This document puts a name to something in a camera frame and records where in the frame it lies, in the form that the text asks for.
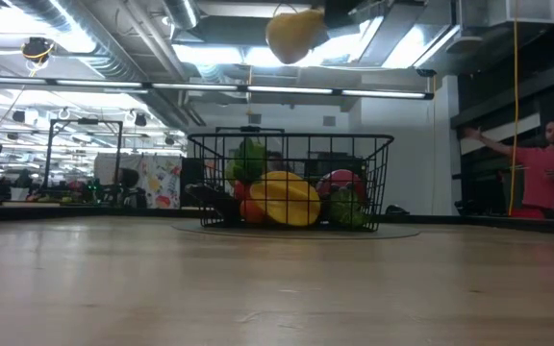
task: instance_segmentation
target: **yellow object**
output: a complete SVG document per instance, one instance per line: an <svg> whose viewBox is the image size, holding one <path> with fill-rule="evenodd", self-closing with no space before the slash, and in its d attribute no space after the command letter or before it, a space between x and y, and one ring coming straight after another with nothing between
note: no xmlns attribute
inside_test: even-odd
<svg viewBox="0 0 554 346"><path fill-rule="evenodd" d="M291 64L305 58L319 34L325 32L322 11L282 13L266 25L266 42L280 62Z"/></svg>
<svg viewBox="0 0 554 346"><path fill-rule="evenodd" d="M319 216L321 203L315 188L289 172L270 172L253 184L251 198L273 220L291 225L308 226Z"/></svg>
<svg viewBox="0 0 554 346"><path fill-rule="evenodd" d="M510 206L508 207L508 215L512 216L512 211L515 208L515 186L516 186L516 146L518 143L518 119L520 117L520 100L518 99L518 6L519 1L515 3L515 140L512 145L512 176L510 179Z"/></svg>
<svg viewBox="0 0 554 346"><path fill-rule="evenodd" d="M153 191L157 191L160 188L160 181L155 178L150 178L149 188Z"/></svg>

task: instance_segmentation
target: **red fruit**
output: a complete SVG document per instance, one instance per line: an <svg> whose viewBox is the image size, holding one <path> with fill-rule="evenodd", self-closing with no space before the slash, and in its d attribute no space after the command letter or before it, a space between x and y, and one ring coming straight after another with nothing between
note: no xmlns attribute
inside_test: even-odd
<svg viewBox="0 0 554 346"><path fill-rule="evenodd" d="M248 223L263 223L264 211L258 207L255 201L245 200L240 203L240 216Z"/></svg>
<svg viewBox="0 0 554 346"><path fill-rule="evenodd" d="M249 199L249 187L250 186L245 186L245 184L237 181L235 184L235 199L239 201Z"/></svg>
<svg viewBox="0 0 554 346"><path fill-rule="evenodd" d="M347 169L338 169L323 176L315 186L315 190L320 196L326 196L331 193L331 185L344 187L351 183L353 183L352 190L356 192L359 201L364 203L366 201L365 185L356 174Z"/></svg>

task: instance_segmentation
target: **green vegetable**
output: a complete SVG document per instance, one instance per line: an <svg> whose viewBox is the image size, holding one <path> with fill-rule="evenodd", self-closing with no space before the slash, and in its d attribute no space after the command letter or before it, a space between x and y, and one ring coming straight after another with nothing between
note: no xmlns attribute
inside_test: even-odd
<svg viewBox="0 0 554 346"><path fill-rule="evenodd" d="M251 138L246 138L235 153L232 169L235 179L246 185L253 183L262 176L265 161L266 148Z"/></svg>
<svg viewBox="0 0 554 346"><path fill-rule="evenodd" d="M331 194L329 220L343 226L359 228L369 221L369 216L363 213L363 207L354 191L340 188Z"/></svg>
<svg viewBox="0 0 554 346"><path fill-rule="evenodd" d="M235 161L230 160L226 164L226 170L224 172L224 178L226 178L226 181L228 181L228 184L230 184L231 187L235 186L235 183L237 182L237 178L235 178Z"/></svg>

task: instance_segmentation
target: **green pepper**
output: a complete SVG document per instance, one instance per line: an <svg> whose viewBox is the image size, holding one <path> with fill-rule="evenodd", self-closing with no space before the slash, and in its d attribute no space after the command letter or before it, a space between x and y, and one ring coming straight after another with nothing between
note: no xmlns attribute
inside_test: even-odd
<svg viewBox="0 0 554 346"><path fill-rule="evenodd" d="M255 182L264 172L265 161L266 148L246 138L235 152L234 178L246 185Z"/></svg>

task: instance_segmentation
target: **man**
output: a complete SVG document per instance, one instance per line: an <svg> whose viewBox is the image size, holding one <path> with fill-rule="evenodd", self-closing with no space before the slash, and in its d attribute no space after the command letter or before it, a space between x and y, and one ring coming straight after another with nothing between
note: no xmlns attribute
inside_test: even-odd
<svg viewBox="0 0 554 346"><path fill-rule="evenodd" d="M479 130L465 129L465 136L497 153L512 156L512 146L488 139ZM542 210L548 217L554 211L554 120L546 124L545 136L546 148L517 148L516 161L525 166L523 206Z"/></svg>

